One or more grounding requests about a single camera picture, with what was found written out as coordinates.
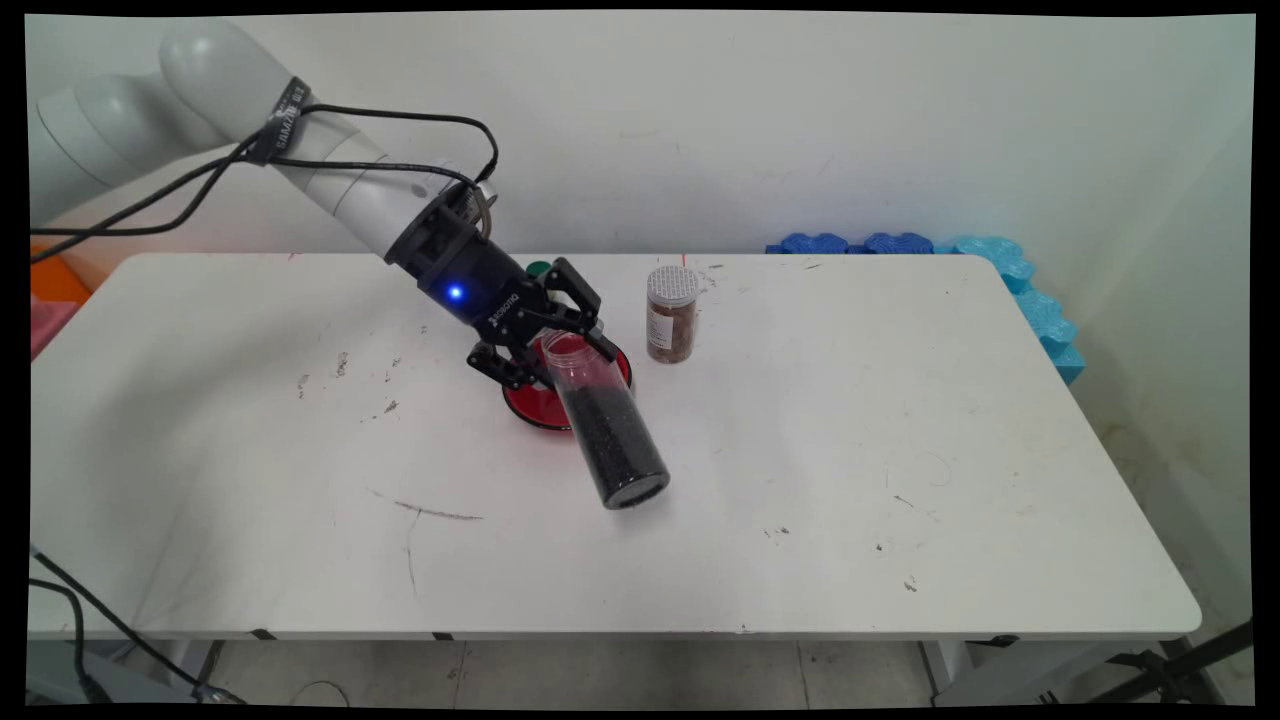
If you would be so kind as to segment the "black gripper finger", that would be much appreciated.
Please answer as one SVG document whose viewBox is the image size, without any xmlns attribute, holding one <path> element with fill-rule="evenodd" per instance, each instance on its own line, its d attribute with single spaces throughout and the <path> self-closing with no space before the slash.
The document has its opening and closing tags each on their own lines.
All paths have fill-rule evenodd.
<svg viewBox="0 0 1280 720">
<path fill-rule="evenodd" d="M 563 331 L 585 340 L 607 363 L 614 363 L 620 350 L 600 325 L 602 299 L 567 258 L 557 258 L 532 275 L 543 300 L 534 304 L 530 319 L 540 331 Z"/>
<path fill-rule="evenodd" d="M 467 364 L 507 389 L 552 387 L 539 341 L 513 347 L 479 341 L 472 346 Z"/>
</svg>

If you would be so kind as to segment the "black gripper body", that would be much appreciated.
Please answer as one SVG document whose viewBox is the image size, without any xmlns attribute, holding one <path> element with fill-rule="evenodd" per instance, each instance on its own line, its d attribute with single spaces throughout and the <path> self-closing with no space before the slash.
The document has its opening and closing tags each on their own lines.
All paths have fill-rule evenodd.
<svg viewBox="0 0 1280 720">
<path fill-rule="evenodd" d="M 390 246 L 385 263 L 488 343 L 529 345 L 541 331 L 548 296 L 532 275 L 486 238 L 470 195 L 440 195 Z"/>
</svg>

